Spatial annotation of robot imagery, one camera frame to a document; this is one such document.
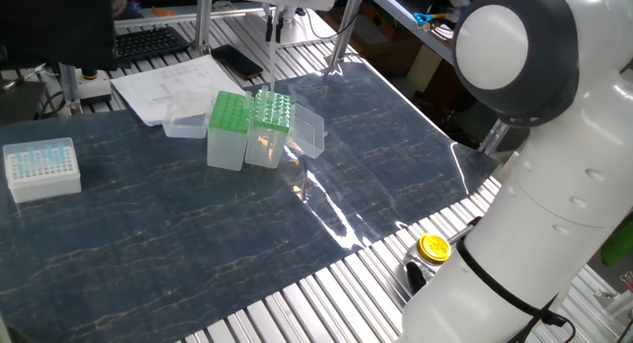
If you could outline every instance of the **yellow bottle cap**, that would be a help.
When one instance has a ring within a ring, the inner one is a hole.
[[[422,258],[441,264],[450,258],[452,248],[441,236],[425,233],[417,241],[417,252]]]

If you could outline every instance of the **computer monitor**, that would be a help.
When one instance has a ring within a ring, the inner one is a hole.
[[[115,69],[111,0],[0,0],[2,48],[4,69],[43,62]]]

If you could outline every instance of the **keyboard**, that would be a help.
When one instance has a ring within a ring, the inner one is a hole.
[[[187,41],[171,27],[117,36],[119,60],[134,60],[182,51],[188,46]]]

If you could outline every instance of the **blue marble table surface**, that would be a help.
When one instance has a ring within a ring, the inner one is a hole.
[[[34,342],[173,343],[435,213],[495,168],[361,64],[280,81],[322,115],[325,152],[211,168],[205,139],[130,112],[0,129],[72,137],[83,191],[17,206],[1,176],[0,311]]]

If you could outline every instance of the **green pipette tip rack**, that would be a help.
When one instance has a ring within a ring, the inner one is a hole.
[[[248,134],[253,106],[254,100],[250,97],[250,92],[246,92],[246,95],[242,96],[221,91],[209,120],[209,129]]]

